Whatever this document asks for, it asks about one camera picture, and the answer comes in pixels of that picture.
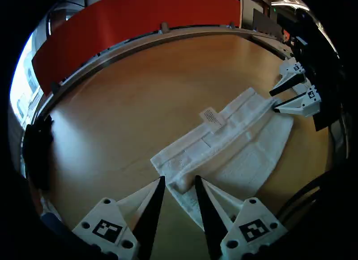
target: towel label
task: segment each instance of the towel label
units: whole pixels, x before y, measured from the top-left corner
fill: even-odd
[[[205,124],[209,126],[212,133],[215,133],[218,129],[225,125],[224,118],[212,107],[205,109],[199,115],[204,120]]]

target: wooden table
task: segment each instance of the wooden table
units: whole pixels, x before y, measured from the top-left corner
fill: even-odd
[[[126,57],[69,93],[51,112],[51,201],[73,228],[103,197],[119,200],[158,177],[150,158],[253,87],[264,97],[281,60],[234,35],[166,43]],[[282,99],[293,91],[280,94]],[[257,197],[272,212],[325,170],[326,130],[294,117],[283,155]],[[204,233],[166,191],[152,259],[208,259]]]

